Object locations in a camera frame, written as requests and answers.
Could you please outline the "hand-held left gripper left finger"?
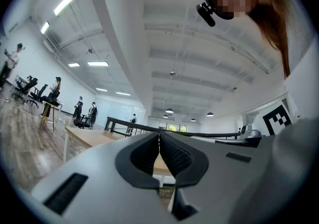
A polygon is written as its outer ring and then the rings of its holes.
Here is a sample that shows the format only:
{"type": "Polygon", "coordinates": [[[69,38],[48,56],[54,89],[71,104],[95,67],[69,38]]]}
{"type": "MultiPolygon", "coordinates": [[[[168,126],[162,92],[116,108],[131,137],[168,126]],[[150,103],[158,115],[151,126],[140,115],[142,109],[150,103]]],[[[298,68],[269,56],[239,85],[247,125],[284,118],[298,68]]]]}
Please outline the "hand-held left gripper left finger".
{"type": "Polygon", "coordinates": [[[120,151],[146,141],[157,142],[157,133],[146,133],[86,149],[32,189],[46,220],[60,224],[178,224],[159,197],[159,181],[146,174],[141,188],[126,181],[116,168],[137,180],[141,170],[120,151]]]}

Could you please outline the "white table leg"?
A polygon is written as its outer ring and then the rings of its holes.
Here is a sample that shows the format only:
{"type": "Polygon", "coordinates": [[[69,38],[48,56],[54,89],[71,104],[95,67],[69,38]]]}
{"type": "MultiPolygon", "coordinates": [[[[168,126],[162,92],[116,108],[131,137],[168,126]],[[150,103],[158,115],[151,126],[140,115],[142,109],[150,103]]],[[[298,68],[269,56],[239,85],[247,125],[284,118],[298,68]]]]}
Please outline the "white table leg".
{"type": "Polygon", "coordinates": [[[160,188],[163,186],[175,186],[175,178],[173,176],[153,175],[153,177],[159,181],[160,188]]]}

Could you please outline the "black office chair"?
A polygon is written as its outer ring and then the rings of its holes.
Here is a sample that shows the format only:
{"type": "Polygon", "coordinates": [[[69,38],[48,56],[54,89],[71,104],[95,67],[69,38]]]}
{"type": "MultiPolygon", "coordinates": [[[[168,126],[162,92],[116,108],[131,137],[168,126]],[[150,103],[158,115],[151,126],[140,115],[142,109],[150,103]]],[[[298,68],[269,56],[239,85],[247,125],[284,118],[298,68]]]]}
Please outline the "black office chair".
{"type": "Polygon", "coordinates": [[[90,128],[90,118],[86,115],[81,114],[82,107],[78,106],[75,108],[75,113],[73,115],[73,123],[76,127],[84,129],[90,128]]]}
{"type": "Polygon", "coordinates": [[[23,96],[26,96],[29,90],[37,84],[38,79],[32,78],[27,84],[22,85],[21,81],[16,81],[16,92],[13,92],[11,96],[14,97],[15,100],[21,99],[23,104],[26,104],[26,100],[23,96]]]}
{"type": "Polygon", "coordinates": [[[34,91],[30,93],[30,96],[32,99],[26,100],[26,103],[30,103],[31,106],[36,105],[37,108],[39,108],[39,105],[37,102],[40,102],[40,98],[42,97],[42,93],[45,91],[45,89],[48,87],[47,84],[45,84],[40,90],[38,90],[36,87],[34,88],[34,91]]]}

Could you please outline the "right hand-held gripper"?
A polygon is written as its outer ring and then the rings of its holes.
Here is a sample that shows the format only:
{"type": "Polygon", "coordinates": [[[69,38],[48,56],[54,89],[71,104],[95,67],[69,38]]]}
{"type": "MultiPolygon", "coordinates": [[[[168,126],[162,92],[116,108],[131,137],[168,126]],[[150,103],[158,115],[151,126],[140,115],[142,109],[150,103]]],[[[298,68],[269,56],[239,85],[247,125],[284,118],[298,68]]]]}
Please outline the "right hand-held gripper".
{"type": "Polygon", "coordinates": [[[283,101],[259,111],[251,123],[241,129],[239,139],[245,143],[253,143],[261,138],[277,135],[292,124],[292,119],[283,101]]]}

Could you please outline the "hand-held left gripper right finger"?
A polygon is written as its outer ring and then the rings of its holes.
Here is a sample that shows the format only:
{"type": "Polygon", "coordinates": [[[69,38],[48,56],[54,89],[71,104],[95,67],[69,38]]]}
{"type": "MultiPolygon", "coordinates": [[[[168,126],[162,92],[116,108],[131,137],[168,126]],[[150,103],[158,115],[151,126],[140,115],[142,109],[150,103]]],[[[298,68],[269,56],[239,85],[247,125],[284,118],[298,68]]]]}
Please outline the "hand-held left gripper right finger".
{"type": "Polygon", "coordinates": [[[256,148],[160,133],[160,154],[175,178],[171,212],[161,224],[227,224],[237,199],[265,171],[273,136],[256,148]]]}

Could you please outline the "window with green view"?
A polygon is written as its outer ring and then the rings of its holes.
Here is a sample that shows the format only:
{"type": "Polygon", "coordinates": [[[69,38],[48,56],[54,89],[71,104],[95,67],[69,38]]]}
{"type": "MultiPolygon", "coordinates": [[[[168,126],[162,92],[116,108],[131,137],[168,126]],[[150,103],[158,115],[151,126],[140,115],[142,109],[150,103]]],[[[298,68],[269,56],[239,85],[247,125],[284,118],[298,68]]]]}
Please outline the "window with green view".
{"type": "Polygon", "coordinates": [[[187,132],[187,126],[181,125],[181,124],[167,123],[166,129],[170,131],[176,131],[176,132],[187,132]]]}

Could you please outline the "person's gray shirt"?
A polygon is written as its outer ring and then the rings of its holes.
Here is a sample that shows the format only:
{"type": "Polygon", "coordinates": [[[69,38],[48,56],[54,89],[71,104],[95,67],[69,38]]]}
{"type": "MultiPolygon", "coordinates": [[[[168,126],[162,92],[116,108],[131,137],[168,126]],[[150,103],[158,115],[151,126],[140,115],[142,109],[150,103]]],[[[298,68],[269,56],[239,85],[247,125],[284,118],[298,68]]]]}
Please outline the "person's gray shirt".
{"type": "Polygon", "coordinates": [[[304,224],[319,198],[319,117],[299,120],[275,138],[267,171],[269,224],[304,224]]]}

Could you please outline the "white desk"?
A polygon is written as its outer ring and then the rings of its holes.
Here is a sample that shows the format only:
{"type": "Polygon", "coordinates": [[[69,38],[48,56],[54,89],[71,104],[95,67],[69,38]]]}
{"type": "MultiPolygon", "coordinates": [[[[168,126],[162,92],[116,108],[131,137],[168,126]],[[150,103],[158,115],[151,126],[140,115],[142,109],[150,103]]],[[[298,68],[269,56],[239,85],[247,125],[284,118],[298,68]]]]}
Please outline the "white desk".
{"type": "Polygon", "coordinates": [[[19,85],[18,82],[20,82],[22,87],[25,87],[31,80],[32,80],[32,76],[28,76],[26,78],[20,76],[19,74],[17,74],[16,78],[15,78],[15,87],[14,89],[17,90],[19,85]]]}

